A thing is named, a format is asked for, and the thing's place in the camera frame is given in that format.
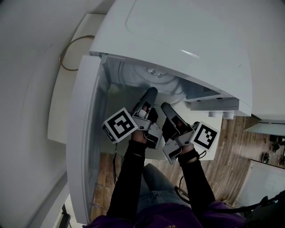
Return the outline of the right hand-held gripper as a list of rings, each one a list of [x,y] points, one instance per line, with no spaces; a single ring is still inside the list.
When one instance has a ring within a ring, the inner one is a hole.
[[[174,163],[185,146],[195,145],[205,152],[212,148],[218,130],[204,122],[187,124],[167,102],[161,105],[161,109],[166,116],[162,127],[165,141],[163,152],[170,164]]]

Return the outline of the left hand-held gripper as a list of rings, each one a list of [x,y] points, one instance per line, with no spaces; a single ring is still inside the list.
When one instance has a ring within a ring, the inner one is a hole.
[[[156,109],[152,108],[157,94],[155,87],[149,88],[133,108],[132,115],[122,108],[103,122],[102,129],[112,144],[122,141],[135,130],[140,130],[147,140],[147,147],[158,149],[163,131],[156,123]],[[147,112],[142,109],[144,106],[148,107]]]

